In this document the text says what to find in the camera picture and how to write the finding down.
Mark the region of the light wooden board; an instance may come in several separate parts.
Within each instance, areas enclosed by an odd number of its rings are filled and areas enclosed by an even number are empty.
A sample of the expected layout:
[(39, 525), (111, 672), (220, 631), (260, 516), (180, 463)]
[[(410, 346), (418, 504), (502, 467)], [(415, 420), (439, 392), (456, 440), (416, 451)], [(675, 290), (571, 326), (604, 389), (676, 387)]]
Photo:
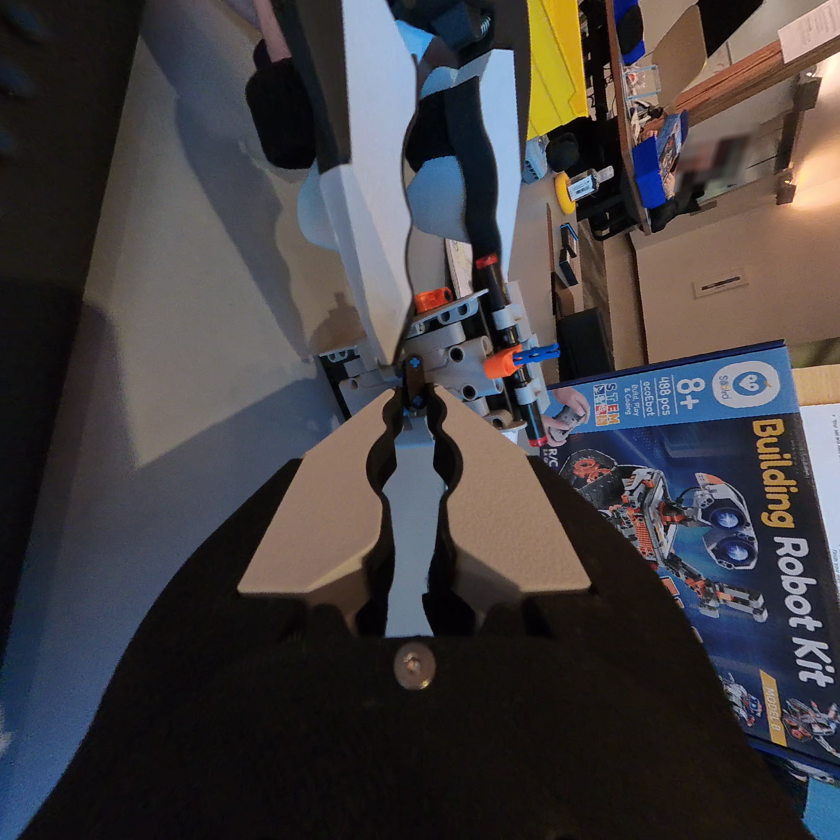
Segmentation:
[(792, 374), (800, 406), (840, 403), (839, 363), (796, 368)]

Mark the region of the grey building block robot model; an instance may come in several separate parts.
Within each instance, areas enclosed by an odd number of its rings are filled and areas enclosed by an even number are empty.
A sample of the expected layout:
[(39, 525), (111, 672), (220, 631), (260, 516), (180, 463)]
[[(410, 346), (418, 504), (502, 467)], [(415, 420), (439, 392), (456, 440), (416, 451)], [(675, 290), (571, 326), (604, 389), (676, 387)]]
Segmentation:
[(477, 288), (465, 297), (448, 288), (417, 296), (393, 364), (377, 361), (367, 342), (320, 355), (344, 415), (357, 414), (405, 375), (422, 376), (514, 443), (524, 432), (532, 447), (562, 445), (576, 415), (563, 415), (565, 428), (545, 426), (550, 394), (542, 372), (542, 362), (560, 357), (560, 346), (538, 344), (518, 284), (506, 281), (497, 254), (475, 260), (472, 270)]

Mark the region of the white sticker sheet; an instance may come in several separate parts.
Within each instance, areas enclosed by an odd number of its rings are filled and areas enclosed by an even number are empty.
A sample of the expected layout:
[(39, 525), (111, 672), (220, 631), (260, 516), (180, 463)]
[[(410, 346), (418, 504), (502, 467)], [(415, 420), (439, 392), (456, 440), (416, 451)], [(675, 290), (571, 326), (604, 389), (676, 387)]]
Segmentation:
[(471, 244), (455, 239), (444, 240), (445, 254), (451, 286), (455, 298), (467, 298), (474, 290), (474, 257)]

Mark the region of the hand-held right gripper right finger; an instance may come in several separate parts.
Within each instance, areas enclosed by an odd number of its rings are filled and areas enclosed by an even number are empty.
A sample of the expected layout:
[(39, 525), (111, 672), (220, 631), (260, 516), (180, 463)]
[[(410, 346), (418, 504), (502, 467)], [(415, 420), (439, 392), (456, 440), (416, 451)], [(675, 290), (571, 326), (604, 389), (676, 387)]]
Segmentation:
[(441, 385), (428, 389), (444, 482), (423, 609), (433, 632), (475, 632), (496, 606), (587, 592), (591, 579), (533, 460)]

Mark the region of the white printed task sheet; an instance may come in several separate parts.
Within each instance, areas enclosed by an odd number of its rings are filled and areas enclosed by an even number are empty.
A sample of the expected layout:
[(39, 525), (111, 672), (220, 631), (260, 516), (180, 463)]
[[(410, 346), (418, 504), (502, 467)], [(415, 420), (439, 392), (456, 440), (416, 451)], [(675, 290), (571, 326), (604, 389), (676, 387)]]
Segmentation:
[(835, 583), (839, 585), (839, 404), (802, 406), (801, 420)]

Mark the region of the small black blue connector piece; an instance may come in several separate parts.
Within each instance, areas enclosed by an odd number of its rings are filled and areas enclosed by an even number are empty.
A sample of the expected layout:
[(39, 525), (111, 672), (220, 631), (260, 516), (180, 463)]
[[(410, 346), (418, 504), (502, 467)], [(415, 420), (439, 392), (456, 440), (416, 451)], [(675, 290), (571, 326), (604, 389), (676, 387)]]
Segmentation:
[(405, 411), (414, 416), (427, 408), (428, 391), (424, 361), (420, 354), (408, 354), (402, 365), (402, 394)]

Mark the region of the grey desk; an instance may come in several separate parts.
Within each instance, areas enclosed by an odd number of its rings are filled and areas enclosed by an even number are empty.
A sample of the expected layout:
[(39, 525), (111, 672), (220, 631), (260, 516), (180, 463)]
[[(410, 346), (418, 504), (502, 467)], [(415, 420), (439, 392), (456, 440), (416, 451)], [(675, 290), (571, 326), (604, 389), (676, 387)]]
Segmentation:
[(173, 574), (339, 422), (312, 347), (348, 292), (259, 147), (256, 39), (224, 2), (143, 11), (7, 644), (2, 838)]

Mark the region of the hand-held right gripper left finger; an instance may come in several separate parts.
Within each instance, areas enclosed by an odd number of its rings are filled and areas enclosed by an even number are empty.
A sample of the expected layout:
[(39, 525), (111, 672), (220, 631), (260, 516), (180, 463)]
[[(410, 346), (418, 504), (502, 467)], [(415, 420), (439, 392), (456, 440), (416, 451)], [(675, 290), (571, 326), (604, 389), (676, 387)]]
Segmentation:
[(396, 470), (401, 389), (388, 388), (290, 466), (278, 509), (238, 583), (339, 608), (361, 635), (383, 635), (395, 571), (384, 488)]

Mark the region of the yellow plastic bin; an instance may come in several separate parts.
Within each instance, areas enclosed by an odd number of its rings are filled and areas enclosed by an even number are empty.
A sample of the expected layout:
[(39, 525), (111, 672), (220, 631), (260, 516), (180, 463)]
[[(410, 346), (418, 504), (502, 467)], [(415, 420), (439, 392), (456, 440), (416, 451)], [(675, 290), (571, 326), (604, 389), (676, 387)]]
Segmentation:
[(527, 140), (589, 116), (579, 4), (528, 1), (531, 87)]

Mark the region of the person's left hand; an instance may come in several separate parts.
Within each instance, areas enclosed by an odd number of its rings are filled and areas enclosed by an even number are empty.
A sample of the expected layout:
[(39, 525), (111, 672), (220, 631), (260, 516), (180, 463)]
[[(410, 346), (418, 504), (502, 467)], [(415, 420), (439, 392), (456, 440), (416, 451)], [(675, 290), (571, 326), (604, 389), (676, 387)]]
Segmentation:
[(259, 30), (270, 60), (277, 62), (290, 58), (291, 52), (278, 23), (272, 2), (254, 1), (253, 4), (259, 21)]

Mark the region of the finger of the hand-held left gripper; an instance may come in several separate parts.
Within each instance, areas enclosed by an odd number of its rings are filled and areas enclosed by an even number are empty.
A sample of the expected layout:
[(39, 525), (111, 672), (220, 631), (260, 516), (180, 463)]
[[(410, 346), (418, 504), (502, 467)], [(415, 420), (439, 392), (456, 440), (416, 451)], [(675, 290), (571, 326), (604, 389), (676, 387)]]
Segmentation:
[(474, 256), (510, 263), (522, 176), (515, 54), (493, 49), (458, 72), (458, 165)]
[(386, 2), (342, 2), (350, 161), (320, 175), (324, 205), (375, 358), (392, 364), (412, 306), (403, 147), (417, 71)]

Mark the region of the blue storage bin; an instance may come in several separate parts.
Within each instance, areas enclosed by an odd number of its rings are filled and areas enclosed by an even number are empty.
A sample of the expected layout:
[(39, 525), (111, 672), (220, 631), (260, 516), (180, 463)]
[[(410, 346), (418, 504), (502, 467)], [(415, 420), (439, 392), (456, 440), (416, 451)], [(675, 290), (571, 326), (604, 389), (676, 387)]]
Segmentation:
[(647, 209), (660, 207), (668, 201), (660, 169), (657, 139), (648, 137), (632, 149), (634, 180)]

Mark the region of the white paper wall label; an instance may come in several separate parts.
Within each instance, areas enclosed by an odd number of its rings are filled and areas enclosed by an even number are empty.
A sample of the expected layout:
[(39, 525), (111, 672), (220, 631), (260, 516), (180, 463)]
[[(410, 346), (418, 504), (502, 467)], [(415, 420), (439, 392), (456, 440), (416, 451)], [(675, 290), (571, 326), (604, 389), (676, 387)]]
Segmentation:
[(829, 46), (839, 37), (839, 2), (826, 1), (783, 26), (779, 32), (785, 64)]

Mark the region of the blue robot kit box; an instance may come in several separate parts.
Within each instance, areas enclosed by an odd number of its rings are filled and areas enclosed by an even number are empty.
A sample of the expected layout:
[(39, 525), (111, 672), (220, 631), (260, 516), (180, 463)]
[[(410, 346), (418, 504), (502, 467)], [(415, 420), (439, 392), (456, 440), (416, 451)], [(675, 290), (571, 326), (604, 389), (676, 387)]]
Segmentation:
[(838, 589), (783, 341), (549, 387), (543, 461), (681, 607), (737, 723), (838, 778)]

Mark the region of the black perforated board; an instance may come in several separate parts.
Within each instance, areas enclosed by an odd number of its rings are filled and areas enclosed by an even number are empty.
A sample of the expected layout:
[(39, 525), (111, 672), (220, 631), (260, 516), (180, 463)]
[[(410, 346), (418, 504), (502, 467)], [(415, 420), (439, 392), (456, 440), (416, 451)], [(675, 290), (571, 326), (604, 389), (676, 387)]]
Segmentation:
[(1, 2), (5, 654), (145, 2)]

